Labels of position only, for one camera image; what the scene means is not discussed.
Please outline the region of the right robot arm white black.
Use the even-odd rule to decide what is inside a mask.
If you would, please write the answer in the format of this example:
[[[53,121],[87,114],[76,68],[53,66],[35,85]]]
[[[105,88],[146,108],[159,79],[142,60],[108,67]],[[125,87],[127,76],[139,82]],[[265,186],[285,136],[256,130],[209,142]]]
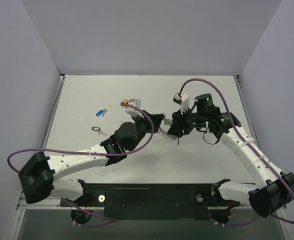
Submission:
[[[213,134],[239,159],[253,179],[252,184],[222,180],[213,185],[211,201],[217,205],[226,200],[250,205],[261,217],[267,217],[292,201],[294,174],[284,173],[255,145],[240,121],[232,114],[221,112],[209,93],[195,98],[194,112],[189,108],[189,96],[177,93],[173,101],[180,110],[172,114],[169,135],[181,138],[193,129]]]

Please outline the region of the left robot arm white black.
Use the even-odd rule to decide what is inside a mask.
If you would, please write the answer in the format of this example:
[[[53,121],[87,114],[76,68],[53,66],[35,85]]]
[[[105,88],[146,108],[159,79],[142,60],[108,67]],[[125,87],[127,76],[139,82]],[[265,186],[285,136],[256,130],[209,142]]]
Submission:
[[[32,155],[19,171],[19,179],[28,204],[48,197],[65,198],[79,206],[88,203],[90,194],[81,179],[67,176],[94,167],[105,167],[125,159],[146,134],[158,131],[164,114],[136,116],[125,122],[108,139],[75,154],[47,156],[43,151]]]

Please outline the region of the metal disc with keyrings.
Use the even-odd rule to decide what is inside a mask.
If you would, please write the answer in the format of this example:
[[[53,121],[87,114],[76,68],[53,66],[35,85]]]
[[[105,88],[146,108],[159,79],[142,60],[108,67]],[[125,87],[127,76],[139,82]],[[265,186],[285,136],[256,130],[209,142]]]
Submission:
[[[164,121],[168,121],[168,122],[169,122],[169,125],[165,125],[165,124],[164,124]],[[169,127],[171,127],[171,126],[172,126],[172,120],[171,120],[171,119],[167,119],[167,118],[165,118],[165,119],[163,120],[163,124],[164,124],[165,126],[169,126]],[[178,137],[176,137],[176,136],[174,136],[174,135],[170,135],[170,134],[168,134],[167,131],[165,131],[161,126],[160,126],[160,128],[158,129],[158,133],[159,133],[161,136],[163,136],[165,139],[169,140],[169,141],[176,141],[177,138],[178,138]]]

